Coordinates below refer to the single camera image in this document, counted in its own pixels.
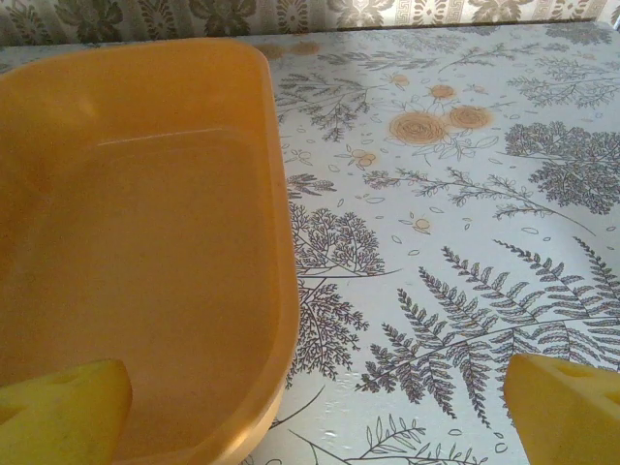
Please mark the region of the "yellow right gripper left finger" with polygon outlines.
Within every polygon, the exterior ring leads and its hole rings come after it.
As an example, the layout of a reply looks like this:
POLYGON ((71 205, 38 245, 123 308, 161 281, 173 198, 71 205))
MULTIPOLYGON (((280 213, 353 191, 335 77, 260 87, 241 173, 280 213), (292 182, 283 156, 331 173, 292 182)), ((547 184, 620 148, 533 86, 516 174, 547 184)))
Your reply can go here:
POLYGON ((110 465, 131 403, 118 359, 0 387, 0 465, 110 465))

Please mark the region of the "floral patterned tablecloth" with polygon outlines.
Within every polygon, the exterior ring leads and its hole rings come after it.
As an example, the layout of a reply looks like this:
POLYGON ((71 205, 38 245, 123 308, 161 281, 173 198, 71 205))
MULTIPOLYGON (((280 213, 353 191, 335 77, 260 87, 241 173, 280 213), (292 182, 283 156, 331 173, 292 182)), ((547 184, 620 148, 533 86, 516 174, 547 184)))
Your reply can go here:
POLYGON ((620 371, 620 32, 246 43, 275 87, 302 332, 240 465, 529 465, 510 358, 620 371))

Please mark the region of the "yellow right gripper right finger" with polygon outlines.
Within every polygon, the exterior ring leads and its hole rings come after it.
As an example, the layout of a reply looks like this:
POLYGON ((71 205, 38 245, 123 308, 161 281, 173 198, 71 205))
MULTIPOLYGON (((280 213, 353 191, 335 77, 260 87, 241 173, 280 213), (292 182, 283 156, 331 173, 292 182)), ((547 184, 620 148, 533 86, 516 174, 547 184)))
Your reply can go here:
POLYGON ((530 465, 620 465, 620 373, 516 355, 504 394, 530 465))

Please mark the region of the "orange plastic bin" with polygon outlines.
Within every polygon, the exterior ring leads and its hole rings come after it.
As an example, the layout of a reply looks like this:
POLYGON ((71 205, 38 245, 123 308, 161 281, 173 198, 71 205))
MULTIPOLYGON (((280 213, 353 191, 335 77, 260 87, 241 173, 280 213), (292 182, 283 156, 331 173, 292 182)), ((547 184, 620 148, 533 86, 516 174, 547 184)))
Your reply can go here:
POLYGON ((114 465, 238 465, 299 318, 255 47, 111 46, 0 75, 0 386, 117 358, 133 404, 114 465))

